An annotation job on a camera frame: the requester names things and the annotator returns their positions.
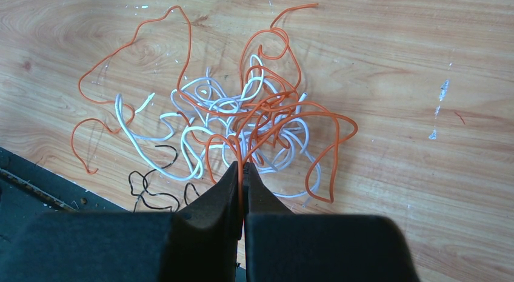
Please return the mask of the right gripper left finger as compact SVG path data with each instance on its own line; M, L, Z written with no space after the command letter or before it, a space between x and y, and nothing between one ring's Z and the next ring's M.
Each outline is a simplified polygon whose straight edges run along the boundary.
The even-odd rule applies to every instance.
M237 162L177 212L53 212L1 261L2 281L234 281L241 237Z

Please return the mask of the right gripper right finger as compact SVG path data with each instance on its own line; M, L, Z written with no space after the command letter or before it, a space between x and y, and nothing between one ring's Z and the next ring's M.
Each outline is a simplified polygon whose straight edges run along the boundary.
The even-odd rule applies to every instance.
M243 169L248 281L418 281L406 239L390 218L296 214Z

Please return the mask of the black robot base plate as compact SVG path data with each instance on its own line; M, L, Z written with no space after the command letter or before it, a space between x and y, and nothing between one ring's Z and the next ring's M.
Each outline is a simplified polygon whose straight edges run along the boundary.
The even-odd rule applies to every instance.
M126 210L23 157L1 148L1 253L34 217L46 212Z

